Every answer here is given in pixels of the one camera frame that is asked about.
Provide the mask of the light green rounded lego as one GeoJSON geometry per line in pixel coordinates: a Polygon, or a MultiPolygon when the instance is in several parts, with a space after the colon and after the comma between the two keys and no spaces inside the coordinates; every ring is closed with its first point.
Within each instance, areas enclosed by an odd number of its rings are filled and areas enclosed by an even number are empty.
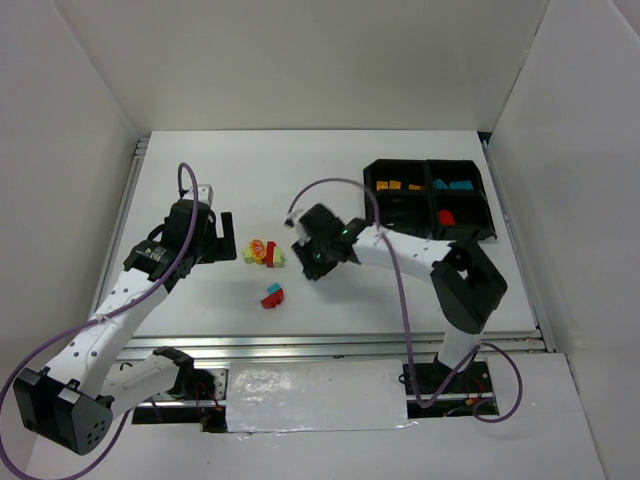
{"type": "Polygon", "coordinates": [[[278,247],[275,246],[274,247],[274,253],[273,253],[273,265],[275,268],[282,268],[284,266],[285,263],[285,256],[282,252],[282,250],[278,247]]]}

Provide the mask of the red rounded lego brick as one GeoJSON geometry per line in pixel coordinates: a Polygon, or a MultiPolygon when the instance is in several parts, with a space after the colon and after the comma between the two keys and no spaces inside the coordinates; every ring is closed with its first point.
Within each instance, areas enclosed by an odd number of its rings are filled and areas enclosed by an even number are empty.
{"type": "Polygon", "coordinates": [[[442,226],[455,226],[454,215],[449,210],[440,210],[438,212],[439,223],[442,226]]]}

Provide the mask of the teal and green lego brick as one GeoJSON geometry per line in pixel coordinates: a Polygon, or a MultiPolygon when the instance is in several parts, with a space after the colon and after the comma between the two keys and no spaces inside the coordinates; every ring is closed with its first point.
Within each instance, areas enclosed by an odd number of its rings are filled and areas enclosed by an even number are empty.
{"type": "Polygon", "coordinates": [[[456,191],[473,191],[474,184],[471,180],[452,181],[449,183],[448,188],[456,191]]]}

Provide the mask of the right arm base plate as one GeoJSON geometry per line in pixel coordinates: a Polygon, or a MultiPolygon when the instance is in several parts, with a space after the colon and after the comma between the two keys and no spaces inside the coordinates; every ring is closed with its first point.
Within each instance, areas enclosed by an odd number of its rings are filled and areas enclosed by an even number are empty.
{"type": "MultiPolygon", "coordinates": [[[[419,392],[424,400],[428,400],[435,394],[446,374],[446,369],[435,362],[416,364],[419,392]]],[[[493,384],[486,361],[474,361],[458,373],[429,408],[418,405],[407,364],[403,365],[398,381],[405,388],[409,419],[469,417],[473,415],[473,407],[477,404],[479,404],[477,413],[480,416],[498,416],[493,384]]]]}

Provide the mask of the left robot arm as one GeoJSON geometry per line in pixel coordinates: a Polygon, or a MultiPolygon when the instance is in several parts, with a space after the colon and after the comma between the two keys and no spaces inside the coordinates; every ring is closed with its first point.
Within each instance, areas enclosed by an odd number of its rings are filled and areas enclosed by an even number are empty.
{"type": "Polygon", "coordinates": [[[131,250],[93,325],[41,369],[19,369],[13,391],[23,425],[86,455],[115,418],[150,397],[213,398],[220,379],[173,347],[156,348],[122,371],[111,368],[142,322],[194,266],[236,257],[231,213],[215,214],[207,201],[174,203],[163,225],[131,250]]]}

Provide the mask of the red half-round lego brick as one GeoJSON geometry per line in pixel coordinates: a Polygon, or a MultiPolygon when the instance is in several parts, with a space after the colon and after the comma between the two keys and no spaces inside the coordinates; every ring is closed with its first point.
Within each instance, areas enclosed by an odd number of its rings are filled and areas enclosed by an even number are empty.
{"type": "Polygon", "coordinates": [[[277,308],[284,300],[284,291],[282,289],[274,290],[270,292],[265,298],[261,300],[261,306],[264,309],[277,308]]]}

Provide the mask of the red tall lego brick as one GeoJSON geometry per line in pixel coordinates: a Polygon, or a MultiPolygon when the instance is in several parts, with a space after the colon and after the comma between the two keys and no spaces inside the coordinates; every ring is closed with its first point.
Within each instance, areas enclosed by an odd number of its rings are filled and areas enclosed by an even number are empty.
{"type": "Polygon", "coordinates": [[[264,259],[264,264],[266,265],[267,268],[274,267],[275,247],[276,247],[276,244],[274,241],[267,242],[266,255],[264,259]]]}

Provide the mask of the light green lego brick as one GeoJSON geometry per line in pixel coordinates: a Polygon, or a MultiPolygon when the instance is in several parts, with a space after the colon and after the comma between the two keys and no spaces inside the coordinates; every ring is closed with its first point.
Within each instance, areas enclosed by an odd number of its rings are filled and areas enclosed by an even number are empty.
{"type": "Polygon", "coordinates": [[[255,258],[253,255],[253,251],[250,246],[247,246],[242,251],[242,257],[246,264],[254,264],[255,258]]]}

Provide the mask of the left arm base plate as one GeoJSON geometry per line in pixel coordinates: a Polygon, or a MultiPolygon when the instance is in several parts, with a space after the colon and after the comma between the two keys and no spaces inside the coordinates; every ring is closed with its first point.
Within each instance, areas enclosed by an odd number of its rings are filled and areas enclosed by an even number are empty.
{"type": "Polygon", "coordinates": [[[169,393],[154,395],[137,406],[131,423],[139,426],[197,427],[200,432],[222,434],[228,431],[226,410],[229,369],[209,369],[180,397],[169,393]]]}

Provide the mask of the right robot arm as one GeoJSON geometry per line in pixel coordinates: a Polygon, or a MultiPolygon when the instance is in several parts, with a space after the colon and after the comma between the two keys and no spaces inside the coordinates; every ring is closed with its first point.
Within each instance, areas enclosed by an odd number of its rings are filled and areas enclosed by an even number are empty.
{"type": "Polygon", "coordinates": [[[296,232],[292,250],[310,281],[321,279],[343,263],[384,267],[394,272],[407,350],[405,378],[421,406],[434,403],[475,359],[485,325],[508,289],[505,278],[477,243],[428,240],[361,218],[345,223],[321,203],[306,210],[289,210],[285,226],[296,232]],[[432,285],[448,322],[435,359],[436,367],[446,376],[429,399],[419,390],[405,275],[432,285]]]}

